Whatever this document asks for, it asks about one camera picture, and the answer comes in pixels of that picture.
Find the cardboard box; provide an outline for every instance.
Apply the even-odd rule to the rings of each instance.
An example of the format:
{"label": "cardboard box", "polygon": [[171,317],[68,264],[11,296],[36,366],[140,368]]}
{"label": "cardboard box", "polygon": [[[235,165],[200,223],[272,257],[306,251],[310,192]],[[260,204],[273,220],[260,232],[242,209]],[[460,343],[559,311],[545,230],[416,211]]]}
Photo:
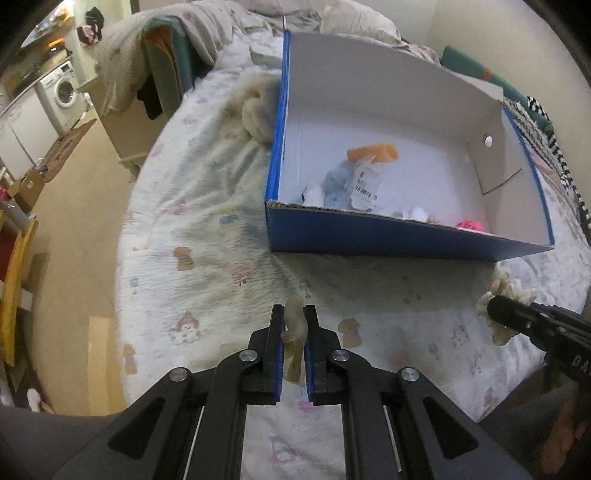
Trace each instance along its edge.
{"label": "cardboard box", "polygon": [[[420,206],[445,225],[301,205],[347,149],[380,142],[400,155],[389,181],[401,208]],[[285,32],[265,207],[273,251],[496,261],[554,245],[535,167],[502,102],[350,37]],[[447,226],[474,219],[490,233]]]}
{"label": "cardboard box", "polygon": [[29,213],[37,202],[44,185],[45,182],[43,182],[41,174],[32,168],[21,180],[10,185],[8,194],[15,199],[23,212]]}

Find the gray fabric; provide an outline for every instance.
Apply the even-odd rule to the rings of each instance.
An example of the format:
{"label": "gray fabric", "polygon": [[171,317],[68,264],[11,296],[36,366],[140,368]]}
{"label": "gray fabric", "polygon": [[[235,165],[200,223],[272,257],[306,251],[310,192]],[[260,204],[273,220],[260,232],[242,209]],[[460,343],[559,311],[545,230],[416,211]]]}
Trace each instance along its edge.
{"label": "gray fabric", "polygon": [[501,403],[479,425],[515,460],[528,467],[537,448],[548,438],[562,404],[575,388],[575,383],[570,381],[517,407],[504,408]]}
{"label": "gray fabric", "polygon": [[0,405],[0,478],[52,478],[116,418],[51,415]]}

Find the beige crumpled cloth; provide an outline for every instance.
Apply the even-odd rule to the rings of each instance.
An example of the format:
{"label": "beige crumpled cloth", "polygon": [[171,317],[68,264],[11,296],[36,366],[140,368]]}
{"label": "beige crumpled cloth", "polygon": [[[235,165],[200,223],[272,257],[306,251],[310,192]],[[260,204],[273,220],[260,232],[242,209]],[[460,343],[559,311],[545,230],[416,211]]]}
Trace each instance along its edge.
{"label": "beige crumpled cloth", "polygon": [[95,47],[97,74],[106,87],[100,116],[125,112],[148,79],[150,73],[141,40],[144,25],[150,19],[178,18],[201,59],[214,65],[217,52],[232,42],[235,7],[232,2],[220,0],[175,4],[136,13],[105,28],[103,40]]}

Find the kitchen counter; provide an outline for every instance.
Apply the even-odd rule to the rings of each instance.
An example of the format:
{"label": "kitchen counter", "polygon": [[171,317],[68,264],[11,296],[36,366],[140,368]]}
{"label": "kitchen counter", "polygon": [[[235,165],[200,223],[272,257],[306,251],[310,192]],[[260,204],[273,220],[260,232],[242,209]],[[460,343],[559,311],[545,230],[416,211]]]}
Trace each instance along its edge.
{"label": "kitchen counter", "polygon": [[41,67],[39,67],[40,75],[35,80],[31,82],[21,93],[19,93],[14,100],[12,100],[8,106],[0,112],[0,116],[4,115],[8,110],[10,110],[20,99],[23,95],[25,95],[31,88],[33,88],[38,82],[43,80],[48,73],[52,72],[54,69],[59,67],[62,63],[67,62],[72,58],[72,55],[66,56],[58,56],[56,55],[52,59],[47,60]]}

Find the hand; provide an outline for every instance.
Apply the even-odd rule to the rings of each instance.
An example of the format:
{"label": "hand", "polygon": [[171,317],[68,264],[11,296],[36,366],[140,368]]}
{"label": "hand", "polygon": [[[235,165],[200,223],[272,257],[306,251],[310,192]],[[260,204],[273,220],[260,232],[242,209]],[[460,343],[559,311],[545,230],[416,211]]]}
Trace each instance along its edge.
{"label": "hand", "polygon": [[566,461],[575,440],[580,440],[589,419],[574,424],[579,388],[562,405],[562,410],[542,448],[540,466],[546,475],[556,475]]}

